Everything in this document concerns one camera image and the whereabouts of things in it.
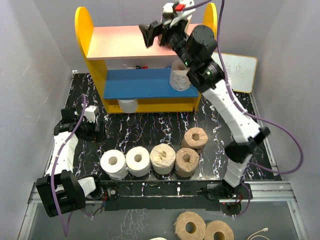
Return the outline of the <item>patterned white paper roll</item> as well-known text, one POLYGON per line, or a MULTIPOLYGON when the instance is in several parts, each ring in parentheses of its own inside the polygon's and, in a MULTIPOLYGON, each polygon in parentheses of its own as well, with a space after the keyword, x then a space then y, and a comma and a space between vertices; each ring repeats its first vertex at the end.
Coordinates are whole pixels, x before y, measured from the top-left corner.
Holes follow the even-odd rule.
POLYGON ((169 84, 176 91, 186 91, 190 88, 191 82, 187 76, 189 68, 180 60, 175 60, 171 65, 169 84))

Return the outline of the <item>beige roll back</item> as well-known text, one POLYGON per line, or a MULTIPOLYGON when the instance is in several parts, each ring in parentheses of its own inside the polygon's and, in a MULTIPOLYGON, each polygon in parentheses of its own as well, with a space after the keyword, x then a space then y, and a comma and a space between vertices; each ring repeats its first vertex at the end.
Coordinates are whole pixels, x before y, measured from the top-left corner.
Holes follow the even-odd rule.
POLYGON ((154 27, 154 33, 158 37, 159 45, 170 44, 172 37, 177 36, 185 40, 187 38, 187 28, 195 9, 193 0, 175 0, 163 6, 162 17, 154 27))

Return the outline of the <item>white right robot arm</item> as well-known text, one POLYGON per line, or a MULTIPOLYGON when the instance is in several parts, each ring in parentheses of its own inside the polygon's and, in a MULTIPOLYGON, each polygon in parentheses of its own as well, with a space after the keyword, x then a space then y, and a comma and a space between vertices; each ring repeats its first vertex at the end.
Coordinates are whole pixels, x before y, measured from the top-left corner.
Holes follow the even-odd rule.
POLYGON ((180 20, 173 27, 154 21, 138 27, 147 48, 153 45, 157 36, 161 36, 160 46, 170 45, 188 68, 186 75, 190 83, 210 101, 229 127, 234 140, 224 149, 228 164, 222 190, 226 197, 233 199, 241 192, 240 184, 256 147, 270 134, 270 130, 260 127, 246 115, 245 109, 237 108, 239 102, 226 85, 226 71, 212 59, 218 46, 212 29, 201 24, 187 35, 186 25, 186 20, 180 20))

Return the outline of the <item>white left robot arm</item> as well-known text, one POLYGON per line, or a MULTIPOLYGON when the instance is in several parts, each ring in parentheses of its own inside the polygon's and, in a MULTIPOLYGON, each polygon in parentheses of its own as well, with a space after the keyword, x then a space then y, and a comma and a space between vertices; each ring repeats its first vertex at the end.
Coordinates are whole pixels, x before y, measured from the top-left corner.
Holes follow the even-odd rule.
POLYGON ((80 210, 86 197, 93 200, 103 195, 99 178, 91 174, 77 179, 73 174, 76 146, 79 140, 100 143, 105 139, 105 123, 96 120, 99 108, 90 105, 84 116, 74 107, 61 110, 61 120, 54 127, 52 158, 44 177, 38 178, 36 188, 49 217, 58 215, 52 191, 55 191, 62 214, 80 210))

